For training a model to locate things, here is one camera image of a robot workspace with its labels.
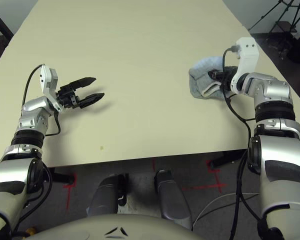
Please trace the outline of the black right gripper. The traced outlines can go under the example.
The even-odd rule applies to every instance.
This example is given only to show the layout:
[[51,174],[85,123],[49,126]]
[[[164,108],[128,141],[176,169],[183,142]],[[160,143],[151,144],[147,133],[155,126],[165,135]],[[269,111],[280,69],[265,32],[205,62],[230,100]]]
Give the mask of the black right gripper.
[[211,70],[208,72],[208,75],[213,80],[222,80],[222,83],[226,87],[230,87],[232,79],[237,73],[237,71],[238,71],[237,66],[225,66],[223,72],[217,70]]

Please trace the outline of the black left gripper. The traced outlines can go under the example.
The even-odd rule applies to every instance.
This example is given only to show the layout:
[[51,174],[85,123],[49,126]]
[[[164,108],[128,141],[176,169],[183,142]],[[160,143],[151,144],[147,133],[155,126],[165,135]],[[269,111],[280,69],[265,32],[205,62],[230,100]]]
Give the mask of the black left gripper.
[[75,91],[79,88],[84,88],[92,84],[96,80],[95,77],[84,77],[75,81],[70,82],[67,85],[61,86],[59,91],[56,93],[56,99],[59,104],[64,108],[86,108],[90,105],[95,104],[101,100],[105,93],[93,93],[84,99],[80,100],[75,94]]

